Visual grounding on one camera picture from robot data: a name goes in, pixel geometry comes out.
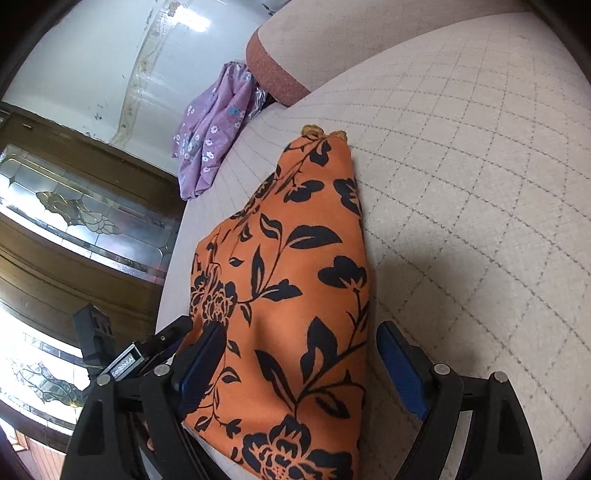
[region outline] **purple floral fabric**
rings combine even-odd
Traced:
[[[217,81],[187,107],[173,144],[173,157],[180,160],[178,183],[183,200],[212,186],[245,117],[252,116],[255,89],[246,65],[226,63]]]

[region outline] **orange cloth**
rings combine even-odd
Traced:
[[[186,423],[263,479],[351,480],[369,306],[361,206],[346,134],[302,135],[197,246],[183,345],[222,322],[228,346]]]

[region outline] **wall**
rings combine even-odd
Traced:
[[[268,18],[251,0],[82,0],[35,47],[3,100],[176,174],[171,139]]]

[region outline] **beige sofa seat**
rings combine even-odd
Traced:
[[[570,54],[533,14],[493,15],[408,40],[263,111],[187,206],[160,327],[188,311],[196,242],[306,123],[348,133],[375,325],[393,320],[462,375],[505,371],[544,479],[566,478],[591,442],[591,87]],[[419,425],[373,345],[368,382],[362,478],[389,480]],[[460,454],[453,446],[442,478]]]
[[[255,32],[246,59],[275,98],[293,105],[403,41],[524,8],[519,0],[292,0]]]

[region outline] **silver screw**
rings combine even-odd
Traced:
[[[451,371],[446,364],[437,364],[433,369],[438,375],[447,375]]]
[[[156,377],[163,377],[170,372],[170,367],[167,364],[162,364],[154,368],[154,375]]]
[[[99,376],[99,378],[96,379],[96,384],[100,387],[104,387],[110,381],[111,376],[109,374],[102,374]]]
[[[507,374],[505,372],[495,372],[494,377],[495,380],[499,383],[505,383],[509,381],[509,377],[507,377]]]

